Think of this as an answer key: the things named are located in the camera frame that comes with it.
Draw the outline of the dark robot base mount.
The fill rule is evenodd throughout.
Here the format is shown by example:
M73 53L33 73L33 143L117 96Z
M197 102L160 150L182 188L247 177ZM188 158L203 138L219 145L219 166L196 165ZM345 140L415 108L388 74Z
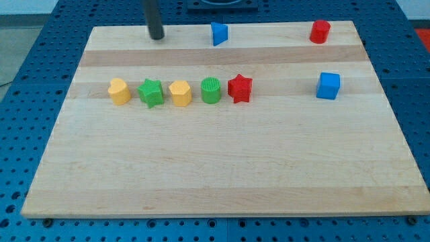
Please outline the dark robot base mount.
M187 11L258 10L258 0L186 0Z

